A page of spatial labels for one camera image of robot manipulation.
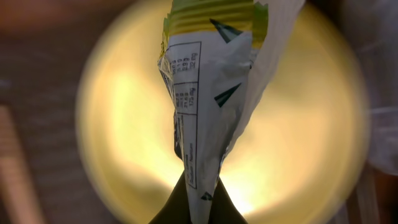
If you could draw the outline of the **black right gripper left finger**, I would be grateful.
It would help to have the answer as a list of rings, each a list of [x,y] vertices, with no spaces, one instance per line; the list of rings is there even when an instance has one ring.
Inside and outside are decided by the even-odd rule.
[[[163,208],[149,224],[190,224],[190,211],[184,172],[182,172]]]

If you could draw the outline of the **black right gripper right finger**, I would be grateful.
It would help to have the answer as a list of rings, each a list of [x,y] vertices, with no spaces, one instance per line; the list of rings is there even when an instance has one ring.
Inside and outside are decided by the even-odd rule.
[[[247,224],[233,205],[221,179],[218,180],[211,205],[209,224]]]

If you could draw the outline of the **green white snack wrapper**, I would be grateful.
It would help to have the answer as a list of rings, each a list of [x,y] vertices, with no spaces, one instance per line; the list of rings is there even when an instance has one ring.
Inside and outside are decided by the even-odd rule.
[[[225,157],[242,135],[303,0],[180,0],[164,20],[159,71],[175,107],[190,219],[206,223]]]

